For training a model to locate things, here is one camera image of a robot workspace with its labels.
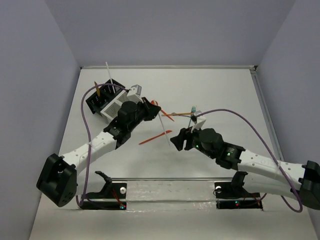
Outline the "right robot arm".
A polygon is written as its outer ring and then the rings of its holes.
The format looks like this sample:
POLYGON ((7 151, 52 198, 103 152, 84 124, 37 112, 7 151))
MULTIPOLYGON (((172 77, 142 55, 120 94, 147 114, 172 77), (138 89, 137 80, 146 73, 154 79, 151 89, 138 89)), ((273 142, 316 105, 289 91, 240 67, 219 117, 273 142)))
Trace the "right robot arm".
POLYGON ((316 162, 275 162, 242 146, 225 142, 212 128, 182 128, 170 141, 178 151, 198 150, 220 167, 235 171, 231 181, 215 185, 219 200, 271 194, 300 199, 302 205, 310 209, 320 208, 320 166, 316 162))

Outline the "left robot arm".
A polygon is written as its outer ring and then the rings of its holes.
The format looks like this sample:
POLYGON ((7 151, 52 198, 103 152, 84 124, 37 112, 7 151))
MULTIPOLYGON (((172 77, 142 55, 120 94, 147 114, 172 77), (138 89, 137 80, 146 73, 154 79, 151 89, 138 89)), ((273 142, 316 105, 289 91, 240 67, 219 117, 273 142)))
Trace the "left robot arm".
POLYGON ((121 147, 141 122, 152 121, 160 111, 160 106, 145 97, 137 103, 124 102, 116 117, 94 139, 62 156, 55 153, 48 156, 37 180, 37 189, 58 207, 65 206, 79 194, 78 175, 98 158, 121 147))

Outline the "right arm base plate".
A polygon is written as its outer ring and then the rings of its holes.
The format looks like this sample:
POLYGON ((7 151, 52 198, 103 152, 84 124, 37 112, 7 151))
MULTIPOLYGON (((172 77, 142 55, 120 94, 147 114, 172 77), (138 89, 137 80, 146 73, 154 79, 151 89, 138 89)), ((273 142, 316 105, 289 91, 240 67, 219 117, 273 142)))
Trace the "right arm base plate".
POLYGON ((213 195, 218 210, 263 209, 258 192, 249 193, 244 189, 232 189, 231 182, 215 182, 213 195))

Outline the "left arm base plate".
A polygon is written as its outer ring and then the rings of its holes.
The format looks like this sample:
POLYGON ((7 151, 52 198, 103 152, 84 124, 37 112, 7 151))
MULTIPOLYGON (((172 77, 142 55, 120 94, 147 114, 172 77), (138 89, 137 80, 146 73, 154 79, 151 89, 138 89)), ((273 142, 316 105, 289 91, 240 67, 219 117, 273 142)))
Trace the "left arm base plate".
POLYGON ((127 182, 114 181, 101 171, 95 171, 104 180, 104 185, 99 191, 87 192, 82 205, 82 210, 120 210, 127 209, 127 182))

